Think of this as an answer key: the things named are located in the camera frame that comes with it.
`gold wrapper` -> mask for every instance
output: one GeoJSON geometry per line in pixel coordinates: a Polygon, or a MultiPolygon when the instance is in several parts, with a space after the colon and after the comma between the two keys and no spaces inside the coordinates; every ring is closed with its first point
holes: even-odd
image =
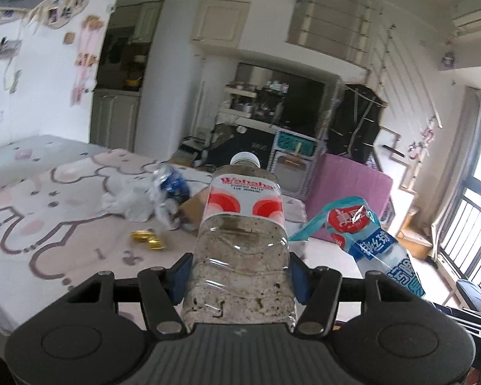
{"type": "Polygon", "coordinates": [[[165,244],[162,243],[152,229],[132,231],[130,237],[137,243],[146,242],[150,251],[161,251],[162,249],[165,249],[165,244]]]}

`plastic bag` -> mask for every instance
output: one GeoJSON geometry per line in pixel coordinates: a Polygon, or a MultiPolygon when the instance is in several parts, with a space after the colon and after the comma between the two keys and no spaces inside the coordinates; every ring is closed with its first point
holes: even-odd
{"type": "Polygon", "coordinates": [[[155,216],[167,230],[180,227],[179,205],[190,198],[189,186],[175,167],[162,162],[153,172],[149,189],[155,216]]]}
{"type": "Polygon", "coordinates": [[[105,193],[101,197],[101,209],[111,214],[120,214],[128,221],[142,223],[153,214],[153,204],[148,196],[148,187],[138,181],[128,181],[118,195],[105,193]]]}
{"type": "Polygon", "coordinates": [[[408,252],[381,228],[363,198],[350,196],[327,204],[289,240],[307,240],[323,224],[342,250],[353,256],[362,276],[368,270],[378,270],[419,297],[424,295],[408,252]]]}

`bottle neck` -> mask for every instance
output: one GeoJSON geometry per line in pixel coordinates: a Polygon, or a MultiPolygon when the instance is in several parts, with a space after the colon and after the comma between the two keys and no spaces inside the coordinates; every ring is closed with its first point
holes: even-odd
{"type": "Polygon", "coordinates": [[[250,166],[251,168],[258,168],[257,164],[249,159],[236,160],[232,165],[250,166]]]}

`red logo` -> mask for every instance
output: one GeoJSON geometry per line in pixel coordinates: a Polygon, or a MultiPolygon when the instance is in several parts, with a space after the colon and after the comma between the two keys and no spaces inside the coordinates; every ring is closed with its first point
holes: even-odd
{"type": "Polygon", "coordinates": [[[274,188],[260,181],[250,181],[247,179],[231,178],[231,177],[221,177],[221,182],[229,185],[243,185],[245,187],[268,189],[274,191],[274,188]]]}
{"type": "Polygon", "coordinates": [[[237,198],[216,189],[211,189],[207,201],[207,208],[214,208],[217,211],[240,212],[241,206],[237,198]]]}
{"type": "Polygon", "coordinates": [[[344,236],[337,233],[332,233],[331,238],[335,241],[337,245],[340,246],[340,249],[344,249],[344,246],[346,245],[346,239],[344,239],[344,236]]]}
{"type": "Polygon", "coordinates": [[[356,233],[369,224],[364,205],[334,208],[328,213],[328,223],[340,233],[356,233]]]}
{"type": "Polygon", "coordinates": [[[264,199],[257,201],[252,210],[254,216],[267,218],[269,218],[275,212],[283,212],[282,202],[280,199],[264,199]]]}

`white cabinet door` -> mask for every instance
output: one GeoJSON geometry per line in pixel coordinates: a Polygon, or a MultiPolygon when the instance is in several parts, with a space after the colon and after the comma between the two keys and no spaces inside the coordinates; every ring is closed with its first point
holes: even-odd
{"type": "Polygon", "coordinates": [[[144,3],[142,5],[134,35],[132,36],[132,42],[148,43],[152,41],[161,7],[161,1],[144,3]]]}
{"type": "Polygon", "coordinates": [[[89,140],[110,149],[134,148],[139,97],[96,91],[89,140]]]}
{"type": "Polygon", "coordinates": [[[111,101],[113,98],[96,91],[91,109],[91,129],[89,141],[95,145],[107,146],[110,137],[111,101]]]}
{"type": "Polygon", "coordinates": [[[139,97],[130,95],[114,95],[112,97],[109,138],[106,146],[110,149],[122,148],[132,151],[139,97]]]}
{"type": "Polygon", "coordinates": [[[237,47],[248,17],[250,3],[201,0],[192,41],[206,45],[237,47]]]}
{"type": "Polygon", "coordinates": [[[116,8],[116,11],[111,14],[107,28],[117,29],[136,27],[141,15],[141,9],[141,4],[126,5],[124,7],[116,8]]]}

